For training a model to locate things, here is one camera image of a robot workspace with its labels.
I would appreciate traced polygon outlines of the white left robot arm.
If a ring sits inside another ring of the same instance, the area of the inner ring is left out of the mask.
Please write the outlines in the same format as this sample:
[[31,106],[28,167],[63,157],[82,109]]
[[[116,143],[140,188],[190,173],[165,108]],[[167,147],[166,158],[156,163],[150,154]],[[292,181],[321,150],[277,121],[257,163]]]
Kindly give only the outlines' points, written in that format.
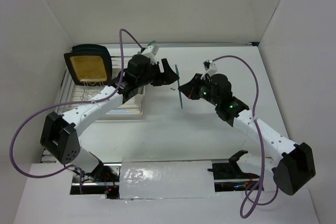
[[61,164],[75,165],[91,181],[99,181],[103,162],[81,146],[79,136],[104,114],[133,98],[141,87],[171,85],[178,79],[167,59],[152,64],[148,57],[134,55],[127,68],[92,100],[61,115],[48,114],[40,143]]

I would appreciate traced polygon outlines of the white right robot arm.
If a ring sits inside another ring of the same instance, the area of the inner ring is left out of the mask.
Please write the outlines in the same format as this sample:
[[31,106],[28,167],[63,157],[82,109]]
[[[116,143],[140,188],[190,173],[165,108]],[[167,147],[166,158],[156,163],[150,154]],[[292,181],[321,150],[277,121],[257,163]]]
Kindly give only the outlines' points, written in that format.
[[273,160],[273,180],[279,189],[294,195],[310,179],[315,177],[312,148],[297,144],[281,136],[262,120],[253,116],[252,110],[232,93],[232,85],[223,74],[202,78],[197,73],[191,81],[179,87],[190,100],[204,99],[215,107],[220,119],[227,122],[255,141],[263,140],[265,151]]

